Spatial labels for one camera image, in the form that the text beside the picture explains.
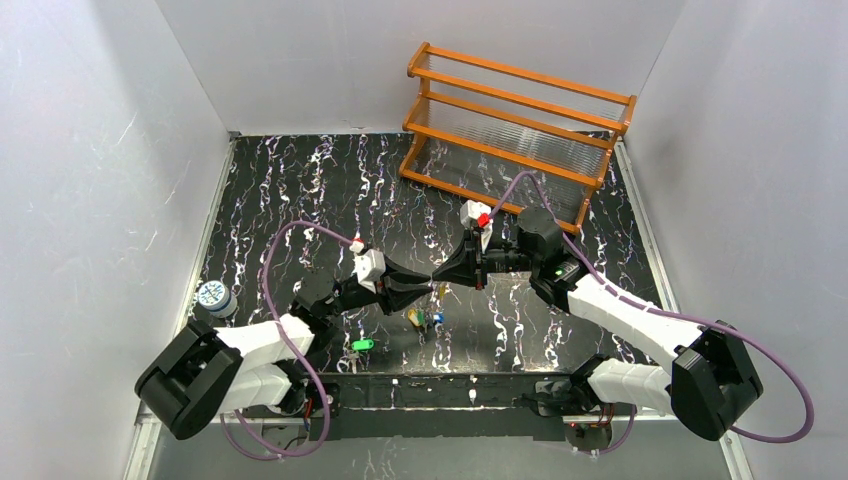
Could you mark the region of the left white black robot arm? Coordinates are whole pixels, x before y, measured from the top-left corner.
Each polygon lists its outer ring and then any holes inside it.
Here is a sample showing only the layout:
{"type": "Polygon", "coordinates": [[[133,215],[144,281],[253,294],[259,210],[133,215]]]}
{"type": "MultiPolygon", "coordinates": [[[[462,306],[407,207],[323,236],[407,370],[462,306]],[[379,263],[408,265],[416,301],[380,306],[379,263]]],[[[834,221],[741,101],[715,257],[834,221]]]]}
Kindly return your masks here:
{"type": "Polygon", "coordinates": [[[307,273],[277,320],[232,328],[187,323],[140,374],[134,392],[176,439],[188,439],[220,414],[282,406],[303,385],[283,365],[322,348],[342,313],[376,305],[389,315],[431,290],[429,276],[369,249],[355,255],[344,280],[307,273]]]}

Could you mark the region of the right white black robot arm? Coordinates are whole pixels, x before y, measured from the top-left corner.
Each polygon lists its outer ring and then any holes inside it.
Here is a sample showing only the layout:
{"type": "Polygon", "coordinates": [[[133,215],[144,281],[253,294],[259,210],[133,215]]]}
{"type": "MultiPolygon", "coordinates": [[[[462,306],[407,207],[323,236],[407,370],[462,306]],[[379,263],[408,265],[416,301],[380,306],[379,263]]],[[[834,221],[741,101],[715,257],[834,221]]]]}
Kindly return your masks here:
{"type": "Polygon", "coordinates": [[[728,334],[728,324],[708,328],[669,318],[592,274],[542,207],[520,212],[515,240],[494,238],[492,217],[481,202],[461,207],[462,239],[433,273],[435,281],[481,290],[491,274],[526,272],[543,302],[618,335],[652,361],[630,364],[595,355],[564,386],[547,387],[531,400],[563,413],[618,403],[648,407],[714,441],[761,397],[760,377],[744,342],[728,334]]]}

